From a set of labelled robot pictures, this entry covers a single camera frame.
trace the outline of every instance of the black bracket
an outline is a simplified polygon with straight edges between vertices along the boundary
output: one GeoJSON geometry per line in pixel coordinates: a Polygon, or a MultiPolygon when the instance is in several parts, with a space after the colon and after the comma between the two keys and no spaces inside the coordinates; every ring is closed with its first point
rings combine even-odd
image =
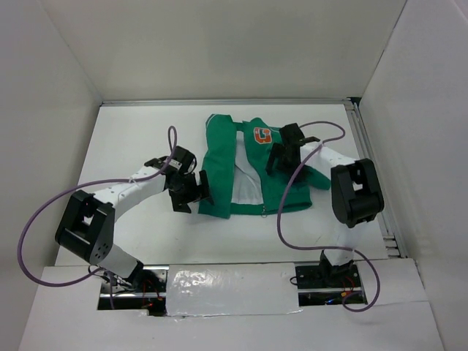
{"type": "Polygon", "coordinates": [[[69,199],[56,242],[91,265],[102,261],[113,245],[115,209],[78,190],[69,199]],[[90,224],[85,218],[91,218],[90,224]]]}
{"type": "MultiPolygon", "coordinates": [[[[273,144],[266,165],[266,173],[268,175],[272,174],[276,161],[276,169],[286,173],[290,177],[301,163],[301,146],[312,141],[320,141],[320,139],[305,137],[297,123],[288,124],[280,128],[279,134],[281,135],[283,144],[273,144]]],[[[305,181],[307,174],[308,170],[303,168],[296,177],[295,182],[305,181]]]]}
{"type": "Polygon", "coordinates": [[[333,280],[343,276],[350,275],[350,271],[354,266],[354,261],[351,260],[343,265],[331,265],[324,251],[320,254],[319,270],[321,277],[325,280],[333,280]]]}
{"type": "MultiPolygon", "coordinates": [[[[166,156],[151,159],[145,163],[147,167],[161,169],[167,159],[166,156]]],[[[195,174],[190,168],[196,167],[195,155],[180,146],[175,147],[174,157],[170,160],[164,174],[166,175],[165,188],[169,190],[170,199],[175,212],[190,214],[189,203],[207,200],[214,205],[210,193],[206,171],[200,171],[200,185],[197,184],[195,174]]]]}
{"type": "Polygon", "coordinates": [[[382,190],[370,159],[331,169],[331,204],[335,217],[349,228],[373,221],[383,210],[382,190]],[[362,188],[354,190],[353,183],[362,188]]]}

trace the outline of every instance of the red wire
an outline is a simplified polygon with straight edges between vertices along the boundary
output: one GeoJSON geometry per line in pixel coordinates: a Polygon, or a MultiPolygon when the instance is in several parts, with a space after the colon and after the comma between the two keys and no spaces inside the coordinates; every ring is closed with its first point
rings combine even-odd
{"type": "Polygon", "coordinates": [[[145,282],[148,282],[150,285],[153,285],[154,287],[154,292],[156,293],[156,295],[158,296],[158,300],[161,300],[161,297],[159,296],[159,291],[157,290],[157,288],[154,286],[154,284],[150,281],[150,280],[145,280],[145,282]]]}
{"type": "Polygon", "coordinates": [[[354,284],[354,280],[352,280],[352,279],[351,279],[350,277],[348,277],[348,276],[346,276],[345,278],[348,279],[348,281],[351,282],[351,285],[352,285],[351,291],[354,291],[354,288],[356,287],[355,284],[354,284]]]}

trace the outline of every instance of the white table surface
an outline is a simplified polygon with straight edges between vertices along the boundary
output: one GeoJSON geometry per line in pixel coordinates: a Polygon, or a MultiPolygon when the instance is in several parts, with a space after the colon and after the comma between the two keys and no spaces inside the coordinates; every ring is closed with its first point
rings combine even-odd
{"type": "MultiPolygon", "coordinates": [[[[67,288],[39,286],[20,351],[443,351],[414,262],[374,264],[382,295],[364,313],[342,306],[310,306],[295,314],[267,316],[150,317],[139,310],[98,311],[97,277],[67,288]]],[[[359,263],[371,299],[374,277],[364,267],[359,263]]],[[[42,278],[65,282],[85,273],[86,267],[48,267],[42,278]]]]}
{"type": "MultiPolygon", "coordinates": [[[[230,114],[234,121],[261,117],[266,124],[326,120],[342,125],[347,136],[330,144],[338,152],[358,158],[343,105],[201,105],[102,107],[86,155],[80,183],[128,177],[153,157],[169,154],[167,128],[178,130],[178,144],[193,152],[201,167],[206,152],[205,120],[212,113],[230,114]]],[[[306,135],[320,139],[338,135],[331,126],[313,126],[306,135]]],[[[100,187],[89,188],[94,191],[100,187]]],[[[336,219],[331,194],[312,189],[313,206],[283,216],[283,233],[296,245],[328,245],[336,219]]],[[[276,234],[276,216],[231,216],[219,219],[172,211],[169,194],[145,200],[123,215],[115,226],[114,242],[145,264],[260,263],[318,260],[320,252],[300,252],[284,246],[276,234]]],[[[382,232],[373,221],[358,247],[371,259],[387,258],[382,232]]],[[[84,261],[60,248],[56,265],[84,261]]]]}

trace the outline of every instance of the wire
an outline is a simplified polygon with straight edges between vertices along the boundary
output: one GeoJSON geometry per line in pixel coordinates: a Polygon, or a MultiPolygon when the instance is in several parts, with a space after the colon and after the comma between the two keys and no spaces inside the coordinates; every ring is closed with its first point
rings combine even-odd
{"type": "Polygon", "coordinates": [[[331,298],[330,300],[325,301],[325,303],[329,305],[330,303],[334,302],[336,299],[337,298],[331,298]]]}
{"type": "Polygon", "coordinates": [[[372,301],[367,306],[364,306],[362,309],[351,309],[349,306],[346,305],[346,301],[347,301],[348,298],[350,298],[350,297],[352,297],[354,295],[358,295],[361,292],[351,292],[350,294],[347,294],[343,298],[343,300],[341,301],[341,304],[348,311],[351,311],[351,312],[364,312],[364,311],[369,310],[377,302],[377,299],[379,298],[379,295],[380,295],[380,277],[379,277],[379,274],[377,273],[377,270],[375,269],[374,264],[372,264],[371,260],[369,258],[367,258],[367,256],[365,254],[363,254],[359,250],[352,249],[352,248],[346,247],[346,246],[296,246],[296,245],[292,245],[292,244],[288,243],[286,241],[286,239],[284,239],[284,236],[283,236],[283,234],[281,232],[281,217],[282,217],[284,203],[286,202],[287,194],[289,193],[289,191],[291,189],[291,186],[293,186],[293,182],[294,182],[295,178],[298,176],[301,169],[304,167],[304,165],[307,163],[307,161],[309,161],[309,159],[311,157],[313,157],[323,147],[324,144],[329,143],[331,141],[340,140],[346,135],[346,131],[344,130],[344,128],[342,126],[340,126],[339,124],[333,123],[333,122],[329,122],[329,121],[309,122],[309,123],[303,124],[302,126],[300,126],[300,128],[311,126],[313,124],[330,124],[331,126],[335,126],[338,129],[340,129],[341,130],[341,135],[339,135],[338,137],[331,137],[331,138],[325,139],[321,144],[318,145],[318,147],[316,149],[314,149],[309,155],[307,155],[306,158],[295,169],[294,173],[292,174],[292,176],[290,178],[290,181],[287,183],[286,188],[284,189],[283,196],[282,196],[281,201],[279,203],[278,216],[276,218],[276,230],[278,232],[279,240],[281,240],[281,242],[284,245],[286,245],[287,247],[289,247],[291,249],[294,249],[294,250],[301,250],[301,251],[344,250],[344,251],[349,251],[349,252],[355,252],[356,254],[361,256],[367,262],[367,264],[372,269],[372,272],[375,275],[375,280],[376,280],[376,283],[377,283],[377,289],[376,289],[376,292],[375,292],[375,296],[372,299],[372,301]]]}
{"type": "Polygon", "coordinates": [[[102,275],[100,275],[100,274],[92,273],[92,272],[91,272],[91,266],[90,266],[90,265],[88,266],[88,273],[91,274],[92,276],[97,276],[97,277],[101,278],[102,280],[104,280],[104,281],[107,282],[107,283],[110,282],[109,278],[107,278],[106,276],[102,276],[102,275]]]}
{"type": "MultiPolygon", "coordinates": [[[[174,147],[175,147],[176,145],[173,146],[173,144],[172,144],[172,140],[170,139],[170,131],[169,131],[169,130],[167,131],[167,139],[169,140],[169,149],[170,149],[170,151],[172,152],[172,150],[174,149],[174,147]]],[[[195,168],[197,168],[197,165],[198,165],[198,163],[197,163],[197,157],[195,156],[195,158],[193,159],[192,164],[191,164],[190,167],[189,167],[190,170],[188,170],[186,174],[193,173],[193,171],[195,170],[195,168]]]]}
{"type": "Polygon", "coordinates": [[[41,214],[41,212],[43,212],[50,204],[54,203],[55,201],[57,201],[59,198],[71,193],[71,192],[75,192],[79,189],[82,189],[82,188],[85,188],[87,186],[92,186],[92,185],[99,185],[99,184],[107,184],[107,183],[126,183],[128,181],[135,181],[135,182],[141,182],[141,181],[148,181],[152,178],[155,178],[157,177],[159,174],[161,174],[162,172],[164,172],[164,170],[166,169],[166,167],[169,165],[169,162],[170,160],[174,157],[174,153],[175,153],[175,149],[176,149],[176,146],[177,146],[177,130],[174,126],[170,126],[169,129],[167,130],[167,137],[168,137],[168,140],[169,140],[169,145],[170,147],[172,148],[171,152],[170,152],[170,155],[168,158],[166,158],[165,160],[165,163],[163,164],[163,166],[161,167],[161,169],[159,171],[157,171],[155,174],[153,175],[149,175],[147,177],[143,177],[143,178],[137,178],[137,179],[128,179],[128,178],[116,178],[116,179],[104,179],[104,180],[101,180],[101,181],[90,181],[88,183],[84,183],[84,184],[80,184],[80,185],[77,185],[77,186],[74,186],[68,190],[64,190],[63,192],[57,194],[56,196],[52,197],[51,199],[47,200],[43,205],[41,205],[37,210],[36,212],[33,213],[33,215],[31,216],[31,218],[27,221],[26,225],[24,226],[23,228],[23,231],[21,232],[21,235],[20,235],[20,240],[18,241],[18,247],[16,249],[16,256],[17,256],[17,259],[18,259],[18,264],[20,265],[20,268],[21,270],[23,271],[23,273],[30,279],[32,280],[33,282],[39,284],[39,285],[42,285],[42,286],[45,286],[45,287],[68,287],[70,285],[74,285],[74,284],[77,284],[79,282],[82,282],[83,280],[89,278],[90,276],[93,276],[96,272],[98,271],[102,271],[104,268],[97,268],[95,269],[94,271],[91,271],[90,273],[86,274],[85,276],[82,276],[81,278],[78,278],[78,279],[75,279],[75,280],[72,280],[70,282],[64,282],[64,283],[52,283],[52,282],[45,282],[37,277],[35,277],[29,270],[28,268],[26,267],[26,264],[24,263],[24,259],[23,259],[23,244],[24,244],[24,239],[26,238],[26,234],[31,226],[31,224],[34,222],[34,220],[41,214]],[[174,134],[174,143],[172,144],[172,140],[171,140],[171,137],[170,137],[170,131],[173,131],[173,134],[174,134]]]}
{"type": "Polygon", "coordinates": [[[136,287],[132,287],[132,285],[129,282],[125,282],[123,279],[114,276],[114,278],[117,279],[117,285],[121,287],[125,292],[133,292],[136,290],[136,287]]]}
{"type": "Polygon", "coordinates": [[[354,291],[354,288],[356,287],[356,285],[354,284],[354,280],[352,280],[348,276],[346,276],[345,279],[348,280],[349,282],[351,282],[351,291],[354,291]]]}
{"type": "Polygon", "coordinates": [[[106,273],[109,275],[109,303],[110,303],[110,308],[111,309],[116,309],[114,307],[114,297],[112,293],[112,284],[113,284],[113,273],[111,271],[106,271],[106,273]]]}
{"type": "Polygon", "coordinates": [[[149,279],[145,280],[145,282],[148,282],[154,288],[154,292],[156,293],[158,300],[161,301],[162,299],[161,299],[161,296],[159,296],[159,291],[156,288],[156,285],[153,284],[153,282],[151,280],[149,280],[149,279]]]}

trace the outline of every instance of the orange letter patch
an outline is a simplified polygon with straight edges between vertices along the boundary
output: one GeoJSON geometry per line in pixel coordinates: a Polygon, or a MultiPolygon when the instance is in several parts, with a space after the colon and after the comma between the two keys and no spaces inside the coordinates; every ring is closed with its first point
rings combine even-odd
{"type": "Polygon", "coordinates": [[[270,144],[273,139],[271,138],[271,130],[268,128],[254,128],[254,138],[259,144],[270,144]]]}

